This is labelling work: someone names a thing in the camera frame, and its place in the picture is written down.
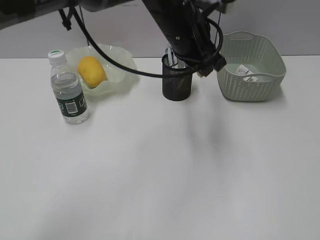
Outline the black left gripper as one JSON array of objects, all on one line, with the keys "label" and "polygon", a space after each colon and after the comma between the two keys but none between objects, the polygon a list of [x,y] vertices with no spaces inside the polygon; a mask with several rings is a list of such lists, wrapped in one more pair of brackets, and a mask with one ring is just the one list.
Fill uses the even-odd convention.
[{"label": "black left gripper", "polygon": [[220,53],[223,41],[215,46],[211,40],[210,24],[168,24],[164,36],[174,55],[202,76],[219,72],[227,64]]}]

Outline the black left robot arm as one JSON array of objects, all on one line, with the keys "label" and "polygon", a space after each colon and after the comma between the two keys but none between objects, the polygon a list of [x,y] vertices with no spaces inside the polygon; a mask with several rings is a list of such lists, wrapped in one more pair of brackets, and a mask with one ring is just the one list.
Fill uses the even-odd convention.
[{"label": "black left robot arm", "polygon": [[221,55],[223,32],[210,19],[225,13],[230,0],[3,0],[0,3],[0,56],[3,59],[42,58],[54,47],[70,50],[89,44],[109,63],[137,74],[99,47],[89,34],[141,56],[158,53],[169,44],[168,57],[186,64],[181,76],[208,76],[226,65]]}]

